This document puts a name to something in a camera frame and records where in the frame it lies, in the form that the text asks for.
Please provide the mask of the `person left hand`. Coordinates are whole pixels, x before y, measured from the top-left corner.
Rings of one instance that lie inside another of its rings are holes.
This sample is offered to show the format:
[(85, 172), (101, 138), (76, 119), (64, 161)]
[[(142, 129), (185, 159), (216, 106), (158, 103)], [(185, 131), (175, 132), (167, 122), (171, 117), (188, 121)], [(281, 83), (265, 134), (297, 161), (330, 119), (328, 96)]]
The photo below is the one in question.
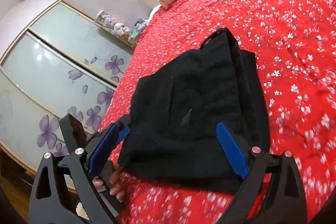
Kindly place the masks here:
[(125, 196), (125, 189), (121, 181), (122, 167), (117, 162), (110, 160), (109, 162), (112, 164), (112, 174), (109, 177), (109, 183), (112, 185), (112, 188), (109, 190), (109, 194), (122, 201)]

